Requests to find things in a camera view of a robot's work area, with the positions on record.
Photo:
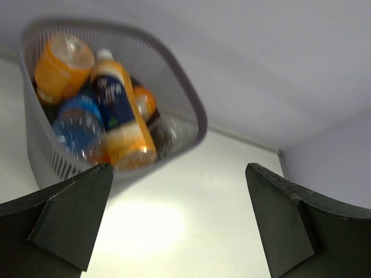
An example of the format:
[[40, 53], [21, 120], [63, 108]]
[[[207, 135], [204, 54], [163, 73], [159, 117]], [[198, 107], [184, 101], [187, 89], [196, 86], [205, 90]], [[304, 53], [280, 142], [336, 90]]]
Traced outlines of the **orange bottle blue white label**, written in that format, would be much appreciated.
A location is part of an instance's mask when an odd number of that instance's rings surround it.
[[97, 51], [90, 83], [103, 117], [111, 164], [126, 171], [155, 162], [157, 150], [136, 104], [130, 76], [110, 50]]

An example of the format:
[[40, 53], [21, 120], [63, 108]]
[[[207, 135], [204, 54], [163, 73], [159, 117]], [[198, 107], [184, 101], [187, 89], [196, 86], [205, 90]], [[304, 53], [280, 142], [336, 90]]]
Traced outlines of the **clear ribbed plastic bottle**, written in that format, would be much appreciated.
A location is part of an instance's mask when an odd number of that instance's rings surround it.
[[183, 130], [173, 117], [154, 115], [147, 123], [157, 150], [157, 159], [162, 160], [181, 148]]

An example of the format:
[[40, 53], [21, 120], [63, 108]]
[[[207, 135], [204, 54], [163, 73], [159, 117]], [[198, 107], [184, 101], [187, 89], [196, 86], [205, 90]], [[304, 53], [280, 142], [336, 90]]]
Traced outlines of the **orange bottle white cap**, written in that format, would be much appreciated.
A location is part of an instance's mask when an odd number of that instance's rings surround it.
[[149, 90], [139, 85], [133, 87], [133, 94], [141, 116], [148, 122], [157, 110], [156, 98]]

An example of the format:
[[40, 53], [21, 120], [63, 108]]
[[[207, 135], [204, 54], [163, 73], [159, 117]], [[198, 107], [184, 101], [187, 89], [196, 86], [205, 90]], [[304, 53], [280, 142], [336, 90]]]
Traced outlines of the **small orange juice bottle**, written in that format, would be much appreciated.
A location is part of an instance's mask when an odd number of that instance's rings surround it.
[[34, 71], [39, 100], [57, 105], [74, 97], [94, 65], [94, 54], [83, 40], [71, 34], [52, 36]]

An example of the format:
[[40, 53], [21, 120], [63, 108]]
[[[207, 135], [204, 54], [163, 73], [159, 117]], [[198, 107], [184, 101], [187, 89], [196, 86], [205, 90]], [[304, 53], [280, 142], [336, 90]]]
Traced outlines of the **blue tinted water bottle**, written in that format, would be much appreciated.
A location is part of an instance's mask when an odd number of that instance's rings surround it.
[[82, 89], [63, 102], [52, 128], [68, 153], [91, 164], [101, 163], [104, 125], [91, 89]]

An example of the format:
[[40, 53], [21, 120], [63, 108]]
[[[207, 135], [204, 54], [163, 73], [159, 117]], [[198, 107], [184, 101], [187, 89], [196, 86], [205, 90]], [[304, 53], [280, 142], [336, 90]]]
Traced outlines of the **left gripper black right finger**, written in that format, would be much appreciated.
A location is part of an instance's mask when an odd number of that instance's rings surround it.
[[246, 182], [271, 277], [370, 277], [370, 210], [258, 163]]

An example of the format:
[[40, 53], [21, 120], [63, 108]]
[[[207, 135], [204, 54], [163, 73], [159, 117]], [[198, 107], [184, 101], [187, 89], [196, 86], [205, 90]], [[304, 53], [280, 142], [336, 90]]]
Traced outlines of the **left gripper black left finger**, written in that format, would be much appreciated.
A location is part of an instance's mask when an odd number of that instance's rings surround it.
[[87, 271], [111, 191], [100, 164], [1, 204], [1, 277], [80, 277]]

